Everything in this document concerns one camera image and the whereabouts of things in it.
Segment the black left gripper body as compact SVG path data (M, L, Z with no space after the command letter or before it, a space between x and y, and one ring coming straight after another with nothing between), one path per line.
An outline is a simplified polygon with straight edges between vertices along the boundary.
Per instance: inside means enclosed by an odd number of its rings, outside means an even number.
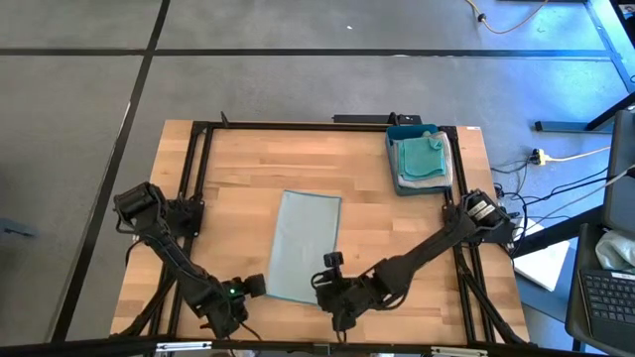
M210 328L217 339L228 338L248 318L246 299L263 296L266 292L263 274L245 280L235 277L224 282L210 276L202 302L196 306L198 315L207 319L204 328Z

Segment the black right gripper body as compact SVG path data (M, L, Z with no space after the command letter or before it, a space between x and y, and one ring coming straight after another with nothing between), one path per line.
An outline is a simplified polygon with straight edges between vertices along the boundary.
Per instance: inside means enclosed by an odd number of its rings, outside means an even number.
M368 309L382 309L386 297L391 293L375 274L345 278L340 266L340 252L324 255L324 283L333 284L333 310L331 321L334 331L346 331L356 325L356 319Z

